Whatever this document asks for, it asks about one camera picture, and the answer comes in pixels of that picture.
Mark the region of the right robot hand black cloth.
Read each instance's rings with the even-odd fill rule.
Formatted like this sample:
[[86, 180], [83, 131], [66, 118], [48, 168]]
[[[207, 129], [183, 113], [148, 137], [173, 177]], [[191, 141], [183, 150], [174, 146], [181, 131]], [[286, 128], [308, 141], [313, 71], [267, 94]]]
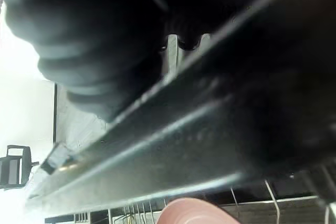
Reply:
[[303, 34], [284, 34], [283, 23], [324, 16], [330, 0], [4, 1], [9, 28], [37, 51], [41, 73], [66, 87], [80, 109], [110, 122], [160, 79], [167, 35], [189, 47], [233, 15], [248, 15], [205, 54], [235, 72], [260, 49], [253, 31], [288, 47]]

